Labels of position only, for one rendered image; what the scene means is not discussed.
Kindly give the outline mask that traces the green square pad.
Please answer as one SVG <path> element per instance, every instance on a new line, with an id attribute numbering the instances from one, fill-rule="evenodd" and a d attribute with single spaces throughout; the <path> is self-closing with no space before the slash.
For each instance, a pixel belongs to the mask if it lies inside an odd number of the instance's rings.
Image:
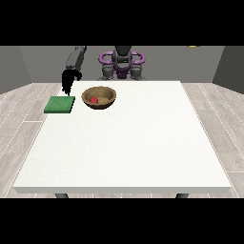
<path id="1" fill-rule="evenodd" d="M 74 101 L 74 96 L 52 96 L 44 109 L 44 113 L 70 113 Z"/>

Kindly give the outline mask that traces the brown wooden bowl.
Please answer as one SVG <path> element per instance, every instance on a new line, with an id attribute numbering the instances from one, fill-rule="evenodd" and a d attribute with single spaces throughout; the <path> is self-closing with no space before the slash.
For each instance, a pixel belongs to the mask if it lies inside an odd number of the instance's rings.
<path id="1" fill-rule="evenodd" d="M 96 97 L 98 102 L 92 103 L 91 99 Z M 116 98 L 116 91 L 109 87 L 91 87 L 82 93 L 83 102 L 91 109 L 104 110 L 113 104 Z"/>

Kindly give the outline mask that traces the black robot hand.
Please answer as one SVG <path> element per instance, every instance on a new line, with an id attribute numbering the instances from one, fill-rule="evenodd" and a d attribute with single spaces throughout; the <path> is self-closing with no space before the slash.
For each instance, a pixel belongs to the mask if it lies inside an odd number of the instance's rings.
<path id="1" fill-rule="evenodd" d="M 76 69 L 73 70 L 64 70 L 62 72 L 62 91 L 66 95 L 70 95 L 71 87 L 74 80 L 80 81 L 82 78 L 81 71 Z"/>

